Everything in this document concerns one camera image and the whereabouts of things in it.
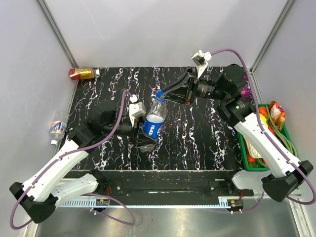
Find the blue bottle cap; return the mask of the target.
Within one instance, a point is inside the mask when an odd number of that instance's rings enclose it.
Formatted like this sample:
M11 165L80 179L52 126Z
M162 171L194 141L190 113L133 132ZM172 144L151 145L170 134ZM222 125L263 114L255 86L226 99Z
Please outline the blue bottle cap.
M160 102L164 102L165 100L164 100L164 98L162 97L162 95L164 94L164 92L163 91L158 91L157 92L157 94L156 94L156 99L158 100L158 101L160 101Z

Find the Pepsi plastic bottle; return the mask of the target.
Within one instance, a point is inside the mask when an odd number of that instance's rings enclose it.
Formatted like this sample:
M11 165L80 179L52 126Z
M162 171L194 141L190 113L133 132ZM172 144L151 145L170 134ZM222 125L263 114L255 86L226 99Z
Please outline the Pepsi plastic bottle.
M166 102L155 99L148 114L146 115L142 130L150 138L151 143L147 146L139 146L141 152L151 152L158 142L160 131L167 116Z

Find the clear water bottle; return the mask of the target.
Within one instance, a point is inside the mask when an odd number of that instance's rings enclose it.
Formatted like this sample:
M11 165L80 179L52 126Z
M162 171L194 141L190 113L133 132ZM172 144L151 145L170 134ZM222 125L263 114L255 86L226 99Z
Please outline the clear water bottle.
M69 113L67 111L59 110L55 113L49 131L51 145L56 146L64 138L67 129L68 119Z

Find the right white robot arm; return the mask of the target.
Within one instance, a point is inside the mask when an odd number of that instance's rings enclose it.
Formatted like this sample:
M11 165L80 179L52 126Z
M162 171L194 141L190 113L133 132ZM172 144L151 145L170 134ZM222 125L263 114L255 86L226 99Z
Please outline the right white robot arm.
M295 157L264 125L251 99L241 95L246 85L244 71L236 64L225 67L217 80L200 80L198 70L189 67L178 81L162 90L160 98L184 105L197 97L218 100L220 118L244 136L269 167L265 172L237 172L225 182L225 191L234 196L243 189L258 190L282 202L304 182L313 165Z

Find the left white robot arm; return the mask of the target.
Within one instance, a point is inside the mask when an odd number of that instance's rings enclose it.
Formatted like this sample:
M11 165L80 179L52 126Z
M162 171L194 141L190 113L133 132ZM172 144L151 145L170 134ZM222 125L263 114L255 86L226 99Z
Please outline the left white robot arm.
M144 136L140 125L146 110L135 104L129 114L116 110L95 109L90 116L74 128L59 152L34 176L24 183L15 182L9 190L17 202L10 216L13 224L18 206L23 207L31 221L38 224L49 218L56 208L82 195L95 193L105 197L111 187L108 178L94 169L80 178L59 185L59 181L81 160L115 133L127 135L137 141L137 135Z

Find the purple snack bag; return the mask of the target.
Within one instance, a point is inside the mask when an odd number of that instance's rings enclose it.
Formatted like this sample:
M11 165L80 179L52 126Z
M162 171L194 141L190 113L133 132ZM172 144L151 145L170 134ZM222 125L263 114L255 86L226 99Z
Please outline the purple snack bag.
M249 87L248 87L248 79L247 79L247 76L244 76L244 79L245 79L246 85L245 85L245 87L242 89L241 94L242 94L243 97L249 98L249 97L250 97L250 89L249 89Z

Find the orange snack bag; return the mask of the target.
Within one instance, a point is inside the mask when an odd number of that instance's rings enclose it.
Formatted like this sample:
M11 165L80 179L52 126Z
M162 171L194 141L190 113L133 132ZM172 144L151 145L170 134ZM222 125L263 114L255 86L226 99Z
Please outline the orange snack bag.
M285 124L285 111L277 101L271 101L269 112L273 123L277 126L278 130L281 131Z

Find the green plastic basket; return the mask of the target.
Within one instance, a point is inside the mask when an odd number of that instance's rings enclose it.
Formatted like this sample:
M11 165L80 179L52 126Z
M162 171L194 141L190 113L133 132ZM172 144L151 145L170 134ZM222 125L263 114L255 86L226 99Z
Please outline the green plastic basket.
M259 113L267 119L268 128L259 127L256 113L251 113L245 122L238 122L234 128L238 132L244 169L249 172L272 171L277 177L294 171L291 163L299 166L297 150L291 143L285 125L281 131L273 123L268 104L259 106Z

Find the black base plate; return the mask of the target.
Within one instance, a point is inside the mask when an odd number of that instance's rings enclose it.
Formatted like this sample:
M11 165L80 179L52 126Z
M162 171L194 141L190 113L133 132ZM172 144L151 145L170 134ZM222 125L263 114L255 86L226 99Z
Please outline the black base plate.
M191 193L210 196L252 196L253 191L238 189L232 182L232 170L103 170L111 194Z

